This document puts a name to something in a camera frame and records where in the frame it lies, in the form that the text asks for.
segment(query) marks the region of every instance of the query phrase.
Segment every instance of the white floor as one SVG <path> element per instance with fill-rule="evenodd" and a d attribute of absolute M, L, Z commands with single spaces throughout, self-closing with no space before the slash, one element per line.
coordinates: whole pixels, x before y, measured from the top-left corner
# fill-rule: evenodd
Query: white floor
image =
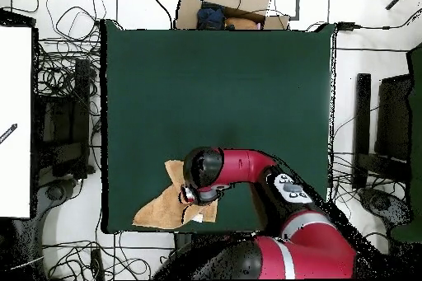
<path fill-rule="evenodd" d="M 40 0 L 39 9 L 33 14 L 37 20 L 40 38 L 59 38 L 54 32 L 47 8 L 47 0 Z M 154 0 L 95 0 L 98 17 L 117 20 L 125 29 L 168 29 L 169 20 L 166 13 Z M 160 0 L 174 18 L 178 0 Z M 361 26 L 399 26 L 421 6 L 420 0 L 401 0 L 390 11 L 385 6 L 391 0 L 300 0 L 300 20 L 291 21 L 294 30 L 306 30 L 311 24 L 318 21 L 354 21 Z M 276 0 L 277 10 L 294 16 L 295 0 Z M 10 0 L 0 0 L 0 7 L 10 6 Z M 94 15 L 92 0 L 49 0 L 48 9 L 54 23 L 66 10 L 72 6 L 80 6 Z M 36 0 L 13 0 L 13 7 L 27 11 L 35 10 Z M 72 25 L 75 11 L 62 19 L 59 29 L 68 31 Z M 91 29 L 92 21 L 84 15 L 75 20 L 72 36 L 85 35 Z M 336 59 L 336 89 L 335 89 L 335 128 L 354 116 L 354 87 L 357 73 L 372 74 L 372 107 L 377 105 L 377 89 L 380 80 L 408 73 L 406 54 L 403 51 L 414 48 L 422 41 L 422 20 L 416 18 L 409 25 L 395 30 L 355 30 L 341 32 L 337 39 Z M 45 44 L 46 49 L 55 49 L 51 44 Z M 368 51 L 359 49 L 394 49 L 403 51 Z M 375 121 L 377 111 L 372 112 L 371 150 L 375 138 Z M 352 152 L 353 122 L 342 128 L 335 138 L 335 152 Z M 98 135 L 94 144 L 101 143 Z M 349 160 L 347 154 L 341 155 Z M 347 170 L 337 166 L 340 171 Z M 359 202 L 351 199 L 347 206 L 339 201 L 339 207 L 351 216 L 350 221 L 363 233 L 378 231 L 385 232 L 382 222 L 360 207 Z M 49 213 L 45 223 L 43 243 L 55 245 L 71 241 L 94 241 L 95 229 L 101 207 L 101 173 L 89 176 L 84 182 L 81 194 L 65 205 L 55 208 Z M 98 240 L 104 247 L 110 248 L 113 253 L 114 237 L 98 232 Z M 387 242 L 382 237 L 369 239 L 381 251 L 387 250 Z M 151 266 L 154 273 L 160 265 L 160 257 L 166 256 L 174 246 L 173 236 L 170 233 L 137 233 L 125 232 L 121 245 L 128 258 L 142 258 Z M 50 247 L 45 250 L 45 266 L 50 268 L 58 259 L 68 252 L 68 247 Z M 89 263 L 89 254 L 82 253 Z M 122 251 L 117 249 L 117 256 L 122 257 Z M 105 267 L 113 265 L 113 260 L 103 255 Z M 135 271 L 142 273 L 145 265 L 142 262 L 133 264 Z M 122 270 L 116 266 L 116 272 Z M 147 279 L 149 271 L 139 275 L 139 279 Z M 57 274 L 68 274 L 65 268 L 59 268 Z M 132 275 L 124 271 L 116 276 L 117 279 L 133 279 Z"/>

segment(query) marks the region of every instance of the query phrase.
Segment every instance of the cardboard box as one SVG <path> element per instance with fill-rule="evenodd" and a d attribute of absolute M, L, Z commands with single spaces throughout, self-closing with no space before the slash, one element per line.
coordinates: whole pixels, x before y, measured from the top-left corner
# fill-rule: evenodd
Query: cardboard box
<path fill-rule="evenodd" d="M 195 30 L 198 19 L 196 14 L 202 2 L 215 3 L 225 7 L 226 18 L 242 17 L 261 23 L 263 30 L 285 30 L 289 16 L 265 16 L 270 0 L 179 0 L 176 12 L 176 29 Z"/>

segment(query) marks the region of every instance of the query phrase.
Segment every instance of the white screen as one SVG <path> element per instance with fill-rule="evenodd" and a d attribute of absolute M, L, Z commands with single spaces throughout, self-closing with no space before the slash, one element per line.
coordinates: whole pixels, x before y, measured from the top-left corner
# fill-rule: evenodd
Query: white screen
<path fill-rule="evenodd" d="M 0 26 L 0 217 L 30 216 L 31 28 Z"/>

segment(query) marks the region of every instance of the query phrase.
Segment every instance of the white label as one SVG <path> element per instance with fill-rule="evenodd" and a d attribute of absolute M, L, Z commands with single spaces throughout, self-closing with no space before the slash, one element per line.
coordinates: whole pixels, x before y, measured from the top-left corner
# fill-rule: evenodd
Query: white label
<path fill-rule="evenodd" d="M 202 223 L 202 221 L 204 220 L 204 215 L 202 213 L 197 214 L 196 216 L 194 216 L 192 218 L 193 221 L 196 221 L 198 223 Z"/>

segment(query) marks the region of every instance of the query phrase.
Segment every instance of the green tabletop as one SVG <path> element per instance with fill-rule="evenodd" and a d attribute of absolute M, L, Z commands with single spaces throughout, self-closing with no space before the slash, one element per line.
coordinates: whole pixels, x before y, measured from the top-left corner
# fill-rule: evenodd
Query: green tabletop
<path fill-rule="evenodd" d="M 108 232 L 156 230 L 132 226 L 134 215 L 171 184 L 164 162 L 199 146 L 277 155 L 326 196 L 333 25 L 309 33 L 105 26 Z M 249 187 L 238 184 L 219 201 L 216 223 L 176 230 L 259 229 Z"/>

